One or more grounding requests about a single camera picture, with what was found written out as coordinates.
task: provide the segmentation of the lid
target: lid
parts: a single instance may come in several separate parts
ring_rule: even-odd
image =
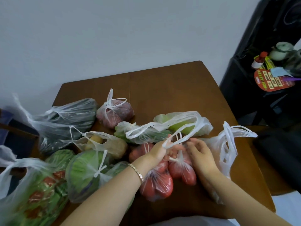
[[[268,56],[268,53],[266,51],[263,51],[262,53],[260,53],[260,57],[265,58]]]
[[[288,42],[279,42],[276,44],[276,48],[280,51],[288,52],[294,50],[294,45]]]

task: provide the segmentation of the woman's right hand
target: woman's right hand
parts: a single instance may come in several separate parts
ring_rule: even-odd
[[[208,178],[211,174],[219,172],[213,155],[203,140],[190,138],[186,144],[187,152],[198,176],[203,175]]]

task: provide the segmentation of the gold bracelet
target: gold bracelet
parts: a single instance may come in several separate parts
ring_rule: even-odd
[[[137,175],[139,176],[139,178],[141,180],[141,183],[143,183],[144,179],[143,179],[142,175],[137,171],[136,167],[134,167],[131,163],[129,163],[129,166],[136,171]]]

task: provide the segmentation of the red label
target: red label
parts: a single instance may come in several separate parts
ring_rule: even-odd
[[[295,85],[293,81],[284,81],[284,76],[274,77],[270,70],[260,69],[255,71],[254,79],[256,84],[264,91],[272,92],[286,89]]]

